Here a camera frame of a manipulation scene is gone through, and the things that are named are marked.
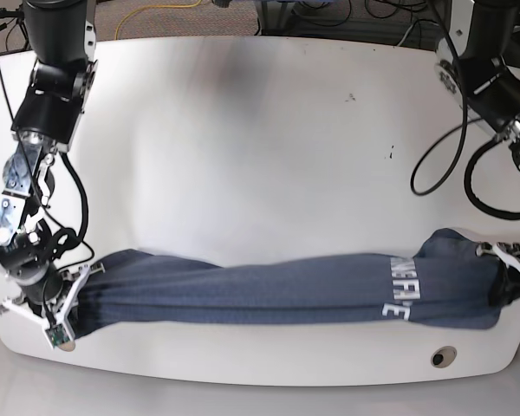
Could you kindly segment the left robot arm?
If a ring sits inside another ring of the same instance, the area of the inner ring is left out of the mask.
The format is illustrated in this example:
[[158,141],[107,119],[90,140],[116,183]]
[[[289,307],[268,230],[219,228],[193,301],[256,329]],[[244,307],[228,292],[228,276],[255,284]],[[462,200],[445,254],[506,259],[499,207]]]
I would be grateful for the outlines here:
[[[463,119],[474,119],[490,135],[467,163],[465,195],[481,212],[507,221],[519,221],[520,212],[484,203],[473,191],[472,174],[479,160],[503,143],[520,172],[520,80],[504,61],[519,8],[519,1],[453,1],[436,49],[436,72],[461,106]],[[489,292],[490,304],[520,296],[520,242],[482,244],[479,252],[497,257],[504,270]]]

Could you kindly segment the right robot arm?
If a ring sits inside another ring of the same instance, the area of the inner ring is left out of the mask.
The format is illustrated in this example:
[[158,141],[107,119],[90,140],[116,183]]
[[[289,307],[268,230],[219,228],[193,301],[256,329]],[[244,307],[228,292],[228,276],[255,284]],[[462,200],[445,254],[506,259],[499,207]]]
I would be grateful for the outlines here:
[[94,83],[96,4],[93,1],[25,1],[20,24],[36,60],[20,107],[10,112],[16,150],[3,168],[0,196],[0,270],[20,289],[0,303],[35,323],[52,348],[75,348],[74,312],[91,274],[88,260],[58,266],[62,256],[86,245],[89,207],[79,190],[81,223],[61,224],[49,202],[57,160],[68,152]]

